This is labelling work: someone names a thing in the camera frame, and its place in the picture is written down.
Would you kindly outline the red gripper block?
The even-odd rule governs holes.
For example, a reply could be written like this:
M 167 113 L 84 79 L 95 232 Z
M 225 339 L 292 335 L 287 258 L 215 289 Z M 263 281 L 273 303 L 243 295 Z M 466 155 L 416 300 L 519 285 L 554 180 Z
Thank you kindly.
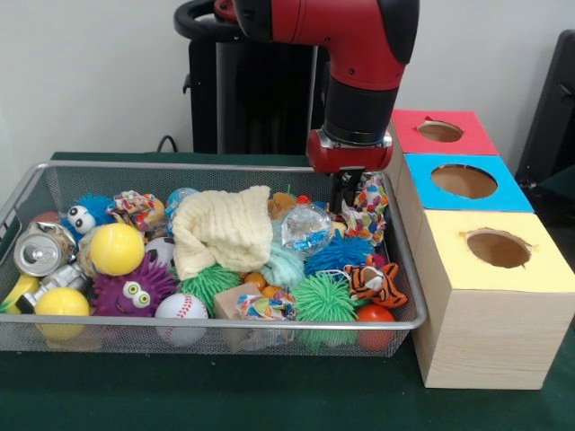
M 363 172 L 382 171 L 391 161 L 393 140 L 385 132 L 376 146 L 353 146 L 331 140 L 322 129 L 309 133 L 306 145 L 308 162 L 316 172 L 332 175 L 331 211 L 340 212 L 341 203 L 353 203 Z

